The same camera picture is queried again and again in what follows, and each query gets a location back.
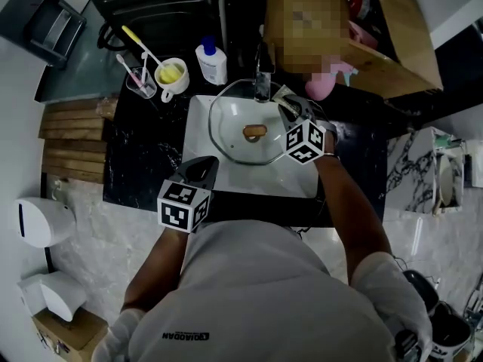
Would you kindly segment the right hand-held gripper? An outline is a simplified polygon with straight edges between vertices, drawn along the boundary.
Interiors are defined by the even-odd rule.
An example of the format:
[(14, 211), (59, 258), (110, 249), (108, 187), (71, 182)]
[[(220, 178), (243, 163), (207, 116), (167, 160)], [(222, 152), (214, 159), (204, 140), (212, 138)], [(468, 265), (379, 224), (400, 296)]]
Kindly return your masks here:
[(329, 121), (317, 120), (310, 100), (295, 94), (284, 95), (283, 99), (289, 103), (278, 105), (286, 130), (284, 154), (302, 165), (324, 155), (336, 157), (336, 126)]

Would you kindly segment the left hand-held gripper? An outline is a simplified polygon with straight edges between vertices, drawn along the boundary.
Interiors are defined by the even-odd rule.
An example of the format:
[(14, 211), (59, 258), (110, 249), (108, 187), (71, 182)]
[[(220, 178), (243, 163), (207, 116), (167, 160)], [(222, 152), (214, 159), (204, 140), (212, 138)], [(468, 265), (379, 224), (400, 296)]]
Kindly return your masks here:
[(219, 164), (212, 155), (183, 162), (162, 183), (157, 197), (158, 224), (194, 232), (208, 215)]

